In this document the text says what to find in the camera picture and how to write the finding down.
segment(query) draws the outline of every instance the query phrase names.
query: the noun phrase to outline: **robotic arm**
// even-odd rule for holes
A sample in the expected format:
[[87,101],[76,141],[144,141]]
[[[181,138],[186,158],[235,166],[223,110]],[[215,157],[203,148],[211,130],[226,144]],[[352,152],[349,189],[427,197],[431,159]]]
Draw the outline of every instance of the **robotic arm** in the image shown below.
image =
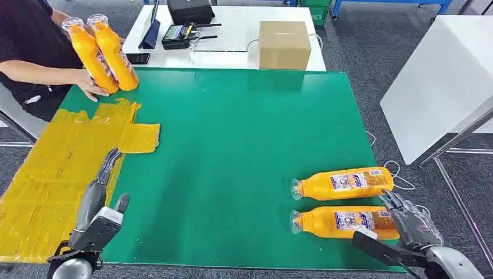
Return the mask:
[[420,277],[408,267],[424,268],[429,279],[483,278],[462,253],[443,246],[443,237],[429,215],[400,195],[387,190],[383,192],[384,196],[380,198],[401,236],[397,247],[378,241],[377,235],[366,228],[355,232],[352,246],[388,266],[402,266],[416,278]]
[[123,194],[114,209],[105,206],[106,185],[116,160],[122,153],[114,148],[108,152],[96,178],[82,195],[75,228],[67,241],[62,241],[55,255],[48,258],[48,279],[89,279],[101,269],[100,253],[120,231],[128,194]]

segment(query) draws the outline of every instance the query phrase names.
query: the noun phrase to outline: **bottle label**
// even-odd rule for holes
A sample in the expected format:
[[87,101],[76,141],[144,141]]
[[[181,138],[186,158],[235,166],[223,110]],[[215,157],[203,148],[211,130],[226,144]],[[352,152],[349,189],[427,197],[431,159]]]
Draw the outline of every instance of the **bottle label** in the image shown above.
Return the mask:
[[387,179],[380,170],[340,174],[331,176],[330,181],[334,190],[361,189],[387,184]]
[[394,229],[390,213],[378,212],[335,212],[335,225],[338,230],[357,230],[364,226],[369,230]]
[[[132,64],[130,64],[130,61],[128,61],[128,58],[127,58],[127,55],[123,52],[122,48],[120,47],[120,58],[122,59],[123,61],[123,64],[125,65],[125,67],[127,68],[127,70],[129,72],[132,72],[133,70],[133,67],[132,67]],[[115,74],[115,71],[109,66],[110,68],[110,71],[113,73],[114,77],[115,77],[115,80],[118,84],[120,84],[120,82],[118,81],[118,77],[117,75]]]
[[128,71],[132,71],[133,67],[132,64],[130,64],[130,61],[128,61],[127,55],[123,52],[123,49],[120,47],[120,57],[123,60],[123,63],[125,64],[125,67],[127,67]]
[[96,60],[99,62],[99,64],[101,64],[103,69],[105,69],[105,74],[111,78],[112,77],[111,69],[109,68],[108,63],[106,62],[106,59],[100,50],[98,50],[98,53],[96,54]]

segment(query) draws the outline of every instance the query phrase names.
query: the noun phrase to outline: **orange plastic bottle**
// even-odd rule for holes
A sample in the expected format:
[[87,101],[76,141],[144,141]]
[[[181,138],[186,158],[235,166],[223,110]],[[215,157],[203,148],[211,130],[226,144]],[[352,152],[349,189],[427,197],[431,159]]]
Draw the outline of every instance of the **orange plastic bottle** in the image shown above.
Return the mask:
[[120,37],[111,30],[108,18],[102,14],[92,15],[87,19],[96,36],[96,42],[105,56],[121,90],[133,90],[138,86],[134,68],[122,50]]
[[96,84],[109,94],[118,91],[118,84],[96,40],[84,29],[84,22],[77,17],[69,17],[62,22],[62,28],[69,33],[73,48]]
[[394,182],[384,167],[339,170],[317,173],[309,179],[293,179],[291,193],[294,199],[310,197],[319,201],[351,199],[382,194],[382,189],[391,191]]
[[397,239],[399,233],[383,206],[322,206],[310,212],[291,213],[293,233],[307,231],[323,238],[352,238],[359,226],[378,234],[379,239]]

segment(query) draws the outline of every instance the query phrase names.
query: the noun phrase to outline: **white cable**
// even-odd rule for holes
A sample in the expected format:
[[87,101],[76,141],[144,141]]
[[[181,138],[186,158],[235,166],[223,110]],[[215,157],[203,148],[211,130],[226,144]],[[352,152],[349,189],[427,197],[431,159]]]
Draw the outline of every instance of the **white cable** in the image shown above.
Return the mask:
[[416,189],[416,187],[415,187],[415,186],[414,186],[411,182],[409,182],[409,181],[405,180],[404,178],[402,178],[402,177],[400,177],[400,176],[398,175],[398,174],[399,174],[399,171],[401,171],[401,166],[399,165],[399,163],[397,163],[396,161],[393,161],[393,160],[386,161],[386,163],[384,164],[384,167],[385,167],[386,169],[388,169],[388,168],[387,168],[387,165],[388,165],[389,163],[394,163],[394,164],[396,164],[396,165],[397,165],[397,171],[396,171],[395,173],[390,172],[390,175],[391,175],[392,179],[398,178],[398,179],[400,179],[400,180],[404,181],[405,183],[407,183],[407,184],[410,186],[410,188],[405,188],[405,187],[402,187],[402,186],[397,185],[397,184],[394,182],[394,187],[399,188],[399,189],[402,189],[402,190],[414,190],[414,189]]
[[188,49],[187,49],[187,57],[188,57],[188,60],[190,62],[192,62],[192,64],[195,64],[194,60],[192,59],[192,52],[194,51],[194,48],[198,45],[198,41],[203,38],[204,36],[202,35],[199,35],[196,39],[194,39],[193,41],[190,42],[190,45],[188,46]]
[[317,39],[319,40],[320,50],[322,50],[323,49],[323,41],[322,41],[322,38],[318,34],[315,34],[315,33],[308,35],[308,37],[310,37],[310,36],[317,36]]
[[[370,133],[370,132],[368,132],[368,131],[365,131],[365,132],[367,132],[367,133],[368,133],[368,135],[370,135],[371,137],[373,137],[373,141],[371,142],[370,146],[374,145],[374,144],[375,144],[375,142],[377,141],[377,137],[375,137],[375,135],[374,135],[374,134],[372,134],[372,133]],[[394,161],[394,160],[389,160],[389,161],[386,161],[386,163],[384,164],[384,167],[385,167],[386,169],[388,169],[388,168],[387,168],[387,165],[388,165],[389,163],[394,163],[394,164],[396,164],[396,165],[397,165],[397,171],[396,171],[395,173],[391,173],[391,172],[390,172],[390,175],[391,175],[392,179],[394,179],[394,178],[398,178],[398,179],[400,179],[400,180],[404,181],[405,183],[407,183],[408,185],[410,185],[410,188],[404,188],[404,187],[401,187],[401,186],[395,185],[395,183],[394,183],[394,187],[399,188],[399,189],[402,189],[402,190],[414,190],[414,189],[416,189],[416,186],[414,186],[411,182],[409,182],[409,181],[405,180],[404,178],[402,178],[402,177],[398,176],[399,172],[401,171],[401,165],[399,165],[399,163],[397,163],[397,162],[396,162],[396,161]],[[416,206],[417,208],[421,208],[421,209],[425,212],[425,214],[426,214],[426,215],[428,215],[428,217],[431,217],[431,212],[430,212],[430,210],[429,210],[426,206],[423,206],[423,205],[415,205],[415,206]]]
[[246,45],[246,52],[248,53],[248,50],[250,49],[250,45],[251,45],[253,42],[258,42],[258,41],[259,41],[259,39],[253,39],[253,40],[251,40],[251,41],[248,43],[248,45]]
[[370,144],[370,146],[373,146],[375,144],[375,142],[377,141],[377,137],[375,137],[374,134],[372,134],[368,131],[365,131],[365,132],[373,138],[373,140],[371,141],[371,144]]
[[426,215],[428,215],[428,217],[431,217],[431,212],[429,209],[427,209],[425,206],[422,206],[422,205],[416,205],[417,208],[422,208],[425,212],[426,212]]

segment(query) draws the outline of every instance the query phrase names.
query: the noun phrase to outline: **green table mat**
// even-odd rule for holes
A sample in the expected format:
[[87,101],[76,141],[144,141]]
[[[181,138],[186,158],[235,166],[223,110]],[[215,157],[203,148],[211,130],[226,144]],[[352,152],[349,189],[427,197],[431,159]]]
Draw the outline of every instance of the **green table mat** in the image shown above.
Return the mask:
[[[126,156],[113,194],[130,194],[112,263],[263,269],[396,270],[348,239],[293,234],[289,215],[375,198],[295,201],[293,178],[375,166],[345,73],[139,69],[140,86],[102,102],[142,104],[136,122],[161,124],[155,153]],[[97,103],[73,87],[61,108]]]

